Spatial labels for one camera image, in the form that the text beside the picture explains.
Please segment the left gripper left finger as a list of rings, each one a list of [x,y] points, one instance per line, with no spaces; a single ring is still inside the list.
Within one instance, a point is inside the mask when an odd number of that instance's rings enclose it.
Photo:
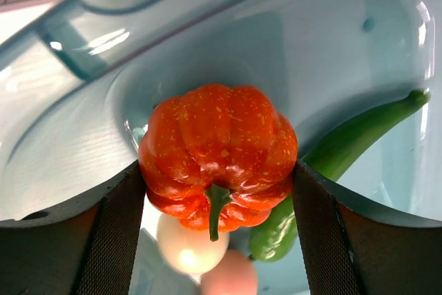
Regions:
[[[134,162],[62,203],[1,221],[1,293],[127,294],[144,196]]]

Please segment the green toy pepper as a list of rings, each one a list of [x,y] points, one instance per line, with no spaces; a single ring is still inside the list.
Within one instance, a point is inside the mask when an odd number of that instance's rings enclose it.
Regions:
[[[302,161],[326,178],[337,181],[368,148],[430,100],[423,90],[364,111],[328,132]],[[250,231],[250,260],[276,262],[293,247],[298,229],[292,196],[271,210],[270,216]]]

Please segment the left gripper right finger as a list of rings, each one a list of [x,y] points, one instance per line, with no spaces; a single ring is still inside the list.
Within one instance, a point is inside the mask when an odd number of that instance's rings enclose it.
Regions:
[[[441,293],[441,221],[374,202],[301,161],[292,198],[311,294]]]

